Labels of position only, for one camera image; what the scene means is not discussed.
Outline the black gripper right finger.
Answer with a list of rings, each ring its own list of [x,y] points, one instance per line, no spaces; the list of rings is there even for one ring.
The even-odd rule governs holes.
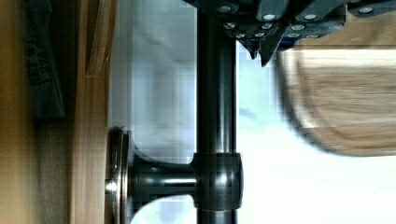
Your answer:
[[[274,30],[261,41],[262,66],[278,50],[293,25],[308,23],[324,30],[327,21],[345,21],[345,8],[358,17],[372,17],[395,9],[395,0],[261,0],[261,21],[275,21]]]

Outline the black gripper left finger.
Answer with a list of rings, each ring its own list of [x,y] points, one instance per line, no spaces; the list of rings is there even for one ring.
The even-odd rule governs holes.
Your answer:
[[[286,28],[282,22],[291,0],[183,0],[214,18],[255,59],[271,60]]]

